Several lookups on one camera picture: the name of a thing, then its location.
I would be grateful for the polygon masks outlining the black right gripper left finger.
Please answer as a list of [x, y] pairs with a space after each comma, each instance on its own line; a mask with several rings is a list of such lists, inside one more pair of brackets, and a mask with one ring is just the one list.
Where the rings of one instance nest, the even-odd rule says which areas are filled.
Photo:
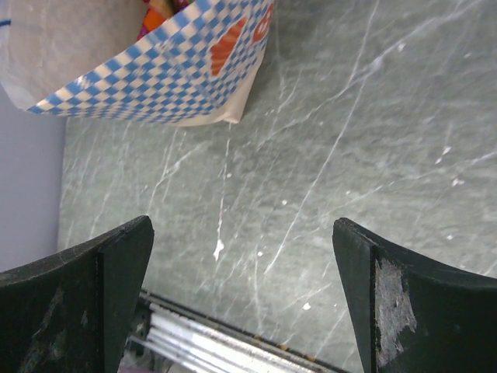
[[3, 372], [116, 372], [154, 242], [142, 215], [1, 274]]

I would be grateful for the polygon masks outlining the checkered blue paper bag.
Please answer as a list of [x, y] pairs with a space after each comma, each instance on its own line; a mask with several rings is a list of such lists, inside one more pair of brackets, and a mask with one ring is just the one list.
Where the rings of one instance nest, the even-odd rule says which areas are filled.
[[1, 84], [27, 112], [180, 127], [237, 123], [271, 1], [194, 1], [141, 39], [143, 1], [3, 1]]

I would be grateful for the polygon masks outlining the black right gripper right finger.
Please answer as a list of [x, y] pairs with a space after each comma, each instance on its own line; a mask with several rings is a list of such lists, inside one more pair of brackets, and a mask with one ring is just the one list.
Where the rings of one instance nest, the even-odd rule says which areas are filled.
[[365, 372], [494, 372], [496, 280], [389, 242], [348, 218], [332, 242]]

